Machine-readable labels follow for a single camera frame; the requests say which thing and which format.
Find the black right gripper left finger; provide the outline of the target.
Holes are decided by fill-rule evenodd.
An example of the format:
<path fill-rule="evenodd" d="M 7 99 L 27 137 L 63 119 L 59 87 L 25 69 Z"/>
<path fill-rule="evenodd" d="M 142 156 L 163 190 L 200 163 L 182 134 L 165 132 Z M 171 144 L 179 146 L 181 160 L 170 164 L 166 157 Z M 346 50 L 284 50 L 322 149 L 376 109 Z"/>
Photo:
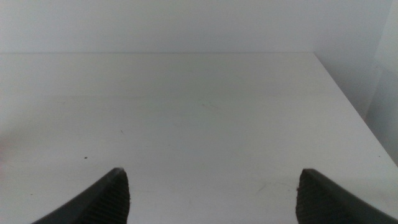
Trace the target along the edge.
<path fill-rule="evenodd" d="M 86 190 L 35 223 L 126 224 L 129 209 L 130 193 L 127 174 L 122 168 L 113 168 Z"/>

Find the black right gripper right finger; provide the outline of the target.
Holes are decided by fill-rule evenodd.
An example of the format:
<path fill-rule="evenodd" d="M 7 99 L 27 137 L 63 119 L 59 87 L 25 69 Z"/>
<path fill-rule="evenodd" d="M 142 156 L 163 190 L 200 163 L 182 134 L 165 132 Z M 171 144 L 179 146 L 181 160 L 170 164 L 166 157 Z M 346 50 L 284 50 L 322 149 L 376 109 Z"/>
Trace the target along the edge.
<path fill-rule="evenodd" d="M 295 214 L 299 223 L 397 224 L 315 169 L 302 170 Z"/>

